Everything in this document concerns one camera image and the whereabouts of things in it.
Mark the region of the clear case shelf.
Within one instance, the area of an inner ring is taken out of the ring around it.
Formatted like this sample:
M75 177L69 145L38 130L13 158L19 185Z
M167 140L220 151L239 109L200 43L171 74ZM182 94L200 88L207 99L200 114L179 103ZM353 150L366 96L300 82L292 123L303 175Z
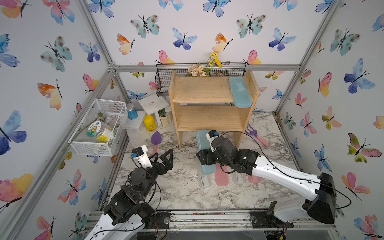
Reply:
M212 186L212 178L211 175L205 175L202 172L202 168L198 167L198 184L201 189L208 189Z

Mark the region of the pink case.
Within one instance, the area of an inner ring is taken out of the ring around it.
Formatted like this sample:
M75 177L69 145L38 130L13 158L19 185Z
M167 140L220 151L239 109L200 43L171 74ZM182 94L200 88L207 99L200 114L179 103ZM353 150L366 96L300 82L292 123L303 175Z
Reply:
M229 184L229 176L222 170L220 164L216 164L215 181L219 187L226 187Z
M248 181L251 184L259 184L263 181L263 179L260 177L256 177L256 176L248 176Z

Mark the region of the clear case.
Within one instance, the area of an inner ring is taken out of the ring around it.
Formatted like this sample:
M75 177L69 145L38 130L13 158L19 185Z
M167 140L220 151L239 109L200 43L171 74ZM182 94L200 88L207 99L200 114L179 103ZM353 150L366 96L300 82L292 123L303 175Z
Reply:
M231 174L231 177L232 177L232 181L233 181L233 184L235 185L243 185L245 183L245 177L244 177L244 174L241 174L241 173L232 173Z

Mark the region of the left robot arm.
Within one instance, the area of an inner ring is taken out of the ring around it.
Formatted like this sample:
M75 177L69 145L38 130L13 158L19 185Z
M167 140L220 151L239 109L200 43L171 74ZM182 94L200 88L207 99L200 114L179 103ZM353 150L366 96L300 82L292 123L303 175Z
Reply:
M160 187L157 178L173 169L172 149L147 154L146 146L132 151L134 168L121 189L111 197L99 221L85 240L129 240L156 217L156 208L146 200L150 190Z

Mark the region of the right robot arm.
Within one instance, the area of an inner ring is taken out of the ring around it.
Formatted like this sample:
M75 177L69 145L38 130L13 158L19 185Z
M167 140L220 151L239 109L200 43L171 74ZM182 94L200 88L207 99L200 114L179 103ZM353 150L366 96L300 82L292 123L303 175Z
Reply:
M278 220L312 218L323 224L335 223L337 193L331 175L316 176L288 168L256 151L239 150L224 137L215 138L210 145L197 153L201 164L227 166L237 173L273 181L299 194L294 199L271 203L270 210Z

